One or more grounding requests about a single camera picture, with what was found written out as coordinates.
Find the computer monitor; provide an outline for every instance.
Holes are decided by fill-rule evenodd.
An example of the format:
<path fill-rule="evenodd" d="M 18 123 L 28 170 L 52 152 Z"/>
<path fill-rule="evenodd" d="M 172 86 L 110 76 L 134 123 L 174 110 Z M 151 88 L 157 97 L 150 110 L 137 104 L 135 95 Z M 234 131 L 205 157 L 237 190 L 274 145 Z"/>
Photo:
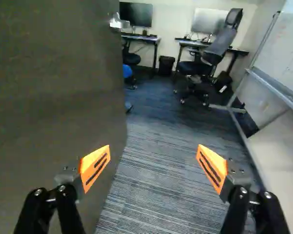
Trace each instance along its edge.
<path fill-rule="evenodd" d="M 224 10 L 196 8 L 191 31 L 217 35 L 224 28 L 228 13 Z"/>
<path fill-rule="evenodd" d="M 144 3 L 120 2 L 122 20 L 130 21 L 132 26 L 152 27 L 153 5 Z"/>

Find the whiteboard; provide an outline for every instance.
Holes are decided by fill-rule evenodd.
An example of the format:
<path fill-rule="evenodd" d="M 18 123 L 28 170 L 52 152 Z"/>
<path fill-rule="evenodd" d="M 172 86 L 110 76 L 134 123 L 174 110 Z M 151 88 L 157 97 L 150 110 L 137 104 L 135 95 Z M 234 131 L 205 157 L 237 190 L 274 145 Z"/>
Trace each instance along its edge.
<path fill-rule="evenodd" d="M 254 66 L 293 91 L 293 14 L 279 15 Z"/>

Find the gray partition wall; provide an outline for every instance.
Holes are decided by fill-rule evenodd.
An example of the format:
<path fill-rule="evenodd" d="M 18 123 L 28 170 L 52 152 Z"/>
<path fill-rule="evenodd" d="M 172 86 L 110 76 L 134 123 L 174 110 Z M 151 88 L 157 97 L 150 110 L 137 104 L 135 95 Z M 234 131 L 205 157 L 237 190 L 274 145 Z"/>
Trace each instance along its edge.
<path fill-rule="evenodd" d="M 12 233 L 31 190 L 54 188 L 67 163 L 110 145 L 110 163 L 78 204 L 94 232 L 126 144 L 121 37 L 109 28 L 118 8 L 0 0 L 0 233 Z M 57 217 L 51 231 L 60 232 Z"/>

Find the office chair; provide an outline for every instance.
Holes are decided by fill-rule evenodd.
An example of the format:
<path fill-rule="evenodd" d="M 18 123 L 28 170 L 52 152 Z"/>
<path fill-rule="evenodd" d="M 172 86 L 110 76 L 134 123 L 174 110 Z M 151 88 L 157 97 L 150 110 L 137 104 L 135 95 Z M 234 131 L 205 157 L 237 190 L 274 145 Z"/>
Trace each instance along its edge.
<path fill-rule="evenodd" d="M 130 53 L 130 41 L 126 42 L 123 48 L 123 64 L 129 65 L 129 66 L 135 66 L 138 65 L 141 62 L 141 57 L 137 54 Z"/>
<path fill-rule="evenodd" d="M 209 79 L 213 76 L 216 66 L 223 60 L 225 53 L 233 42 L 237 28 L 243 16 L 243 9 L 233 8 L 229 11 L 225 27 L 218 34 L 216 40 L 199 54 L 195 55 L 194 61 L 183 61 L 177 66 L 177 72 L 186 77 L 189 83 L 185 92 L 182 92 L 180 102 L 185 103 L 186 98 L 194 95 L 199 98 L 204 106 L 209 106 L 209 93 L 200 88 L 199 83 L 196 83 L 195 76 Z M 176 74 L 173 78 L 173 83 L 177 81 Z"/>
<path fill-rule="evenodd" d="M 129 67 L 128 65 L 123 64 L 123 77 L 125 79 L 125 83 L 128 82 L 132 83 L 132 79 L 133 79 L 133 72 L 131 67 Z M 125 109 L 126 109 L 126 113 L 129 113 L 132 109 L 133 105 L 129 102 L 129 101 L 125 101 Z"/>

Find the chair headrest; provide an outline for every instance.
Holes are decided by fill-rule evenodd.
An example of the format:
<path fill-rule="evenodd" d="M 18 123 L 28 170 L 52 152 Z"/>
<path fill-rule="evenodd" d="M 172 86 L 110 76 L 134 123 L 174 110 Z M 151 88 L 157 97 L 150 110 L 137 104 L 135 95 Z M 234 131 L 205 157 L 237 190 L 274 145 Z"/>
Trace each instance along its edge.
<path fill-rule="evenodd" d="M 226 17 L 226 25 L 229 26 L 235 26 L 235 25 L 239 25 L 241 22 L 241 19 L 243 17 L 243 9 L 242 8 L 232 8 L 227 17 Z"/>

